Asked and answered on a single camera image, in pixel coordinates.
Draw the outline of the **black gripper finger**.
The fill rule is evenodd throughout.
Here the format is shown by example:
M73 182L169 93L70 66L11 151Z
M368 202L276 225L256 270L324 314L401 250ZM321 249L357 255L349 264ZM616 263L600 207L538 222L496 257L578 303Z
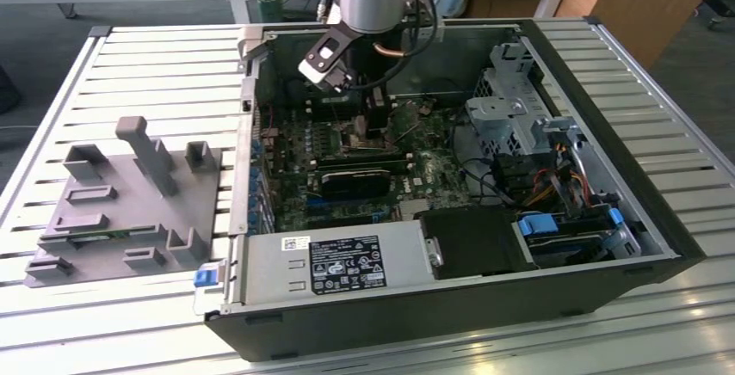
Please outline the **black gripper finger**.
M365 98L365 119L367 119L367 138L375 139L381 136L388 127L389 118L389 98L387 88L376 87Z

